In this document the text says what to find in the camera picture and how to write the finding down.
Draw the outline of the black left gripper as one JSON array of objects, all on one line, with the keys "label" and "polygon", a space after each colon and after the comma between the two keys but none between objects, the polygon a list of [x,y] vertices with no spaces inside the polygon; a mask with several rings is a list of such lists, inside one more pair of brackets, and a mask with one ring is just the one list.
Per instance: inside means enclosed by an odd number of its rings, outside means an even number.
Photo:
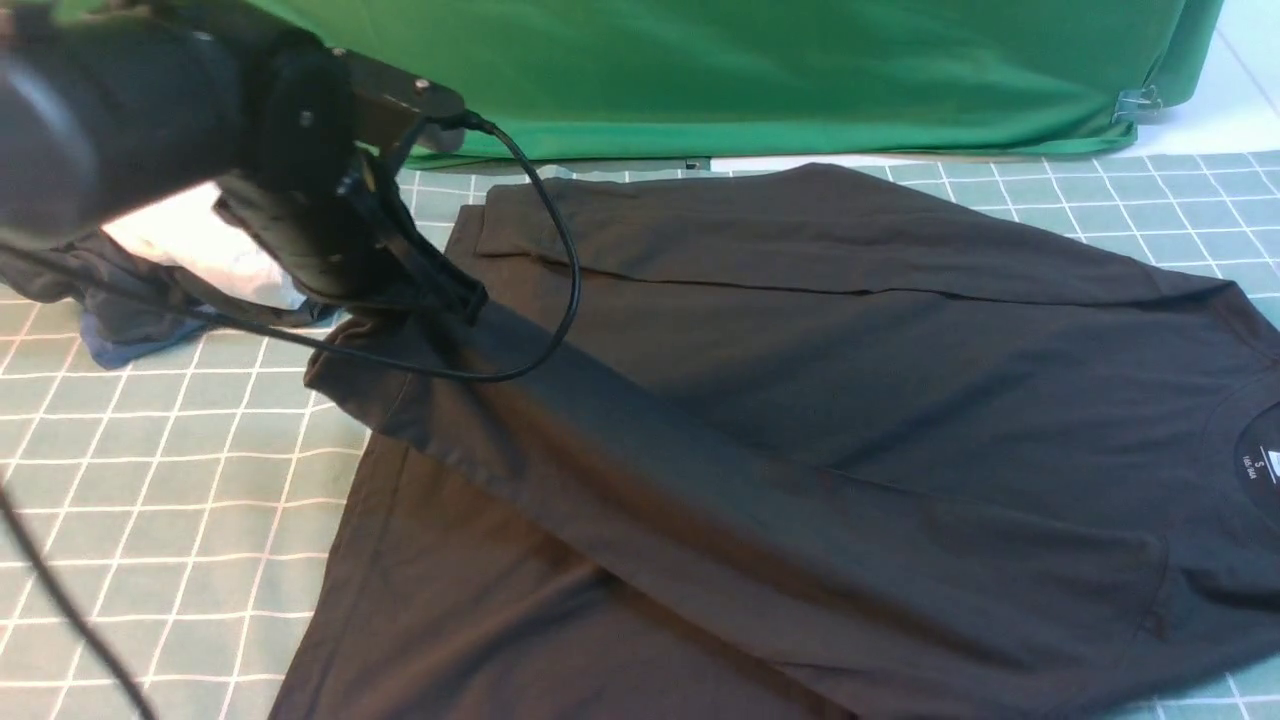
[{"label": "black left gripper", "polygon": [[[398,184],[381,159],[358,150],[320,193],[266,190],[243,172],[218,179],[218,214],[238,225],[307,299],[347,311],[443,311],[474,325],[485,286],[407,229],[389,201]],[[389,240],[399,242],[399,256]]]}]

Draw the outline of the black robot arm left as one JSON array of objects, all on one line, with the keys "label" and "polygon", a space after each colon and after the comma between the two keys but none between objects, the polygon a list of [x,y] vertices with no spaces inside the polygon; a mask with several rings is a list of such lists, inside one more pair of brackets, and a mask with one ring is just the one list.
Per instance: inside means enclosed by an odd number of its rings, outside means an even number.
[{"label": "black robot arm left", "polygon": [[474,322],[480,281],[417,231],[396,177],[453,152],[454,90],[247,1],[3,9],[3,252],[42,251],[198,184],[325,304]]}]

